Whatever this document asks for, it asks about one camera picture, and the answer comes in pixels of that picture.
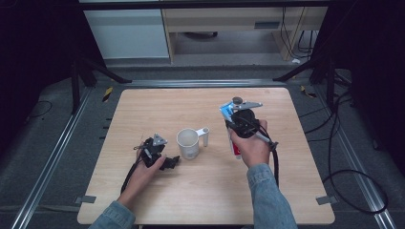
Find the sleeve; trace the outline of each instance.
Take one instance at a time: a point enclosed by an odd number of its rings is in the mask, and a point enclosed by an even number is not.
[[[89,227],[91,229],[131,228],[135,222],[134,214],[117,201],[113,201],[108,208]]]
[[[252,197],[255,229],[297,228],[291,208],[277,187],[267,164],[250,167],[247,180]]]

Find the table top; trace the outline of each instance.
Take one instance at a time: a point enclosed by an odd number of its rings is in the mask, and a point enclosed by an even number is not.
[[[181,159],[175,169],[159,171],[136,203],[136,224],[237,224],[253,223],[247,167],[230,151],[219,107],[234,96],[262,102],[257,118],[268,122],[268,133],[278,141],[280,190],[298,224],[329,224],[329,204],[318,205],[326,195],[287,89],[211,88],[136,89],[122,93],[101,149],[77,220],[90,224],[119,196],[120,187],[136,160],[134,147],[154,133],[168,140],[167,156],[180,154],[176,135],[184,128],[210,130],[208,146],[200,140],[200,154]]]

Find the white cabinet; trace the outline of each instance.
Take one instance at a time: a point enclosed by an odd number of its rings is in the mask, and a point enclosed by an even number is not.
[[[124,1],[79,0],[80,3]],[[86,10],[84,13],[104,59],[169,58],[160,10]]]

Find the human hand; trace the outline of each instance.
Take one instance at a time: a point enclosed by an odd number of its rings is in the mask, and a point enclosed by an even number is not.
[[[267,121],[259,121],[260,125],[267,130]],[[241,138],[233,130],[230,130],[230,139],[238,146],[242,160],[247,168],[261,163],[269,163],[270,149],[268,143],[256,135],[249,138]]]
[[[137,157],[139,156],[140,151],[141,149],[137,150]],[[149,184],[165,159],[166,156],[161,156],[155,164],[149,168],[146,167],[143,161],[141,161],[131,175],[124,192],[122,192],[117,201],[132,211],[137,195]]]

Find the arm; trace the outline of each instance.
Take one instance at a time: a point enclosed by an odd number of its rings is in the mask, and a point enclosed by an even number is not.
[[[260,124],[267,129],[266,121],[260,120]],[[290,206],[278,189],[268,166],[268,144],[256,135],[240,138],[231,131],[230,137],[248,167],[247,180],[252,196],[255,229],[297,228]]]
[[[136,197],[152,180],[165,159],[166,156],[161,156],[155,164],[149,168],[141,161],[137,169],[131,175],[124,192],[104,210],[90,228],[131,228],[135,222],[133,211]]]
[[[286,198],[278,189],[268,164],[247,171],[253,203],[254,228],[297,228]]]

